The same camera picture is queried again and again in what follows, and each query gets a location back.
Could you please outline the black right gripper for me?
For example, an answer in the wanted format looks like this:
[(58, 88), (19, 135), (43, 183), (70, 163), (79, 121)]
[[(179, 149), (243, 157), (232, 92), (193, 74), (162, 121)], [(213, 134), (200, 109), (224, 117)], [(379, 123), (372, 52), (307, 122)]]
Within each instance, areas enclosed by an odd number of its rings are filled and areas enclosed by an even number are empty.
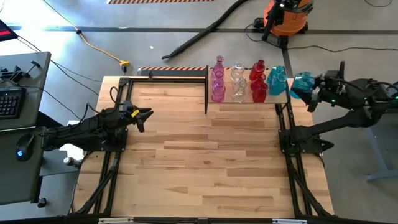
[(312, 90), (299, 90), (300, 99), (308, 105), (307, 111), (314, 112), (322, 101), (334, 106), (343, 90), (344, 74), (345, 61), (341, 61), (339, 69), (327, 70), (325, 73), (315, 76)]

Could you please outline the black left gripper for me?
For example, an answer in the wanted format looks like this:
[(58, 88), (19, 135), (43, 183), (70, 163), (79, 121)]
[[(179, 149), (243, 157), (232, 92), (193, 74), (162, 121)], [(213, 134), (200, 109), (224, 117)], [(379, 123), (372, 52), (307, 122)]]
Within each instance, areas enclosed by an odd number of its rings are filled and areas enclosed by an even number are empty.
[(140, 108), (130, 101), (123, 101), (122, 116), (130, 123), (137, 126), (140, 133), (145, 131), (144, 123), (154, 114), (152, 108)]

